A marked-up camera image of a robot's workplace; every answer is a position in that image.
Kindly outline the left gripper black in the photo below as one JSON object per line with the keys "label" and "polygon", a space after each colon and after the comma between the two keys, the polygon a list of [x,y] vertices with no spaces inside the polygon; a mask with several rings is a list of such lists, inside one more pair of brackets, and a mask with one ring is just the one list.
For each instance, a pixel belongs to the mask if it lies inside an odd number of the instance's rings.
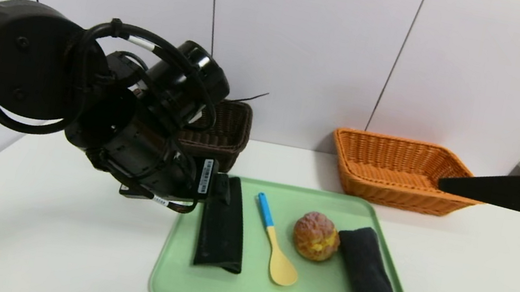
{"label": "left gripper black", "polygon": [[227,206],[231,201],[230,177],[217,173],[217,165],[218,162],[209,157],[169,151],[159,172],[155,194],[160,198],[192,203],[206,200],[212,188],[210,202]]}

